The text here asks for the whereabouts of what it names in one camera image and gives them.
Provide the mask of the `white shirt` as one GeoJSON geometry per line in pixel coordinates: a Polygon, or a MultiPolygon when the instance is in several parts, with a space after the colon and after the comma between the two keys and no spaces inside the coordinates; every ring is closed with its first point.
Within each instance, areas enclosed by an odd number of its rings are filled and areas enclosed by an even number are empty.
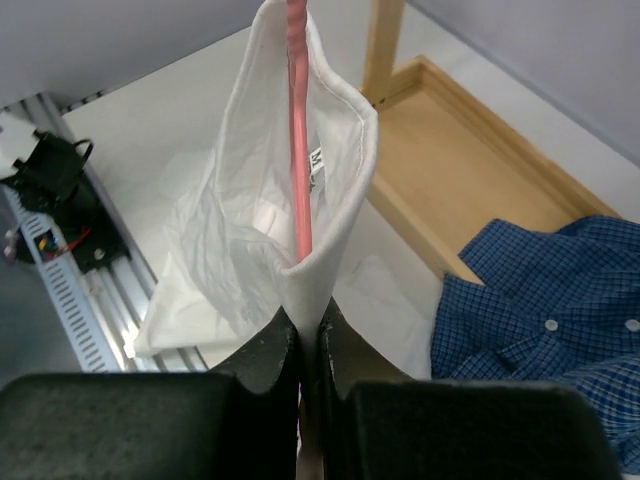
{"type": "Polygon", "coordinates": [[[314,24],[306,27],[307,118],[322,162],[311,194],[312,250],[297,256],[286,18],[282,1],[263,3],[254,18],[213,151],[167,221],[165,267],[133,351],[232,350],[278,310],[312,346],[336,297],[365,340],[406,374],[427,379],[430,326],[386,266],[370,256],[339,275],[376,166],[379,122],[369,102],[328,64],[314,24]]]}

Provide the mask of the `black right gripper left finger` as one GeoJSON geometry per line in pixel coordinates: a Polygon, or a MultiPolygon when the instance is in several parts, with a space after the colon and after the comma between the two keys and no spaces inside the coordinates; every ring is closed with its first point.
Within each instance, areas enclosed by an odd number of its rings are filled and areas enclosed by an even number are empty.
{"type": "Polygon", "coordinates": [[[291,479],[298,360],[278,311],[207,372],[21,377],[1,393],[1,475],[291,479]]]}

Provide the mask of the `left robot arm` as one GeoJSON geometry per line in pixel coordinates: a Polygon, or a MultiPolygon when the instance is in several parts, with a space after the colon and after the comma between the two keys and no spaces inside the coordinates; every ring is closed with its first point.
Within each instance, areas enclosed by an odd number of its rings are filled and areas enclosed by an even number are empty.
{"type": "Polygon", "coordinates": [[[75,143],[28,120],[1,113],[1,183],[20,193],[68,202],[78,192],[93,142],[75,143]]]}

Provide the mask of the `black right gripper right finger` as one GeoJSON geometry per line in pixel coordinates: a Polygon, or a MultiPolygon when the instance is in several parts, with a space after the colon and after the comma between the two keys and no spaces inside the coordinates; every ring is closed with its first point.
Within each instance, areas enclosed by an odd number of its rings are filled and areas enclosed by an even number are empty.
{"type": "Polygon", "coordinates": [[[418,381],[330,303],[318,328],[328,479],[617,479],[594,411],[549,382],[418,381]]]}

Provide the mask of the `pink wire hanger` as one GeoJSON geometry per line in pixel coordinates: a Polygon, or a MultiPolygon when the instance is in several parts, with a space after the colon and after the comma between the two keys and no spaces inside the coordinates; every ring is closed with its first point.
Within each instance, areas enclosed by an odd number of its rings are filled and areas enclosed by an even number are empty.
{"type": "Polygon", "coordinates": [[[307,2],[287,5],[287,58],[289,80],[289,130],[293,181],[297,258],[312,251],[310,166],[308,160],[307,93],[309,55],[306,40],[307,2]]]}

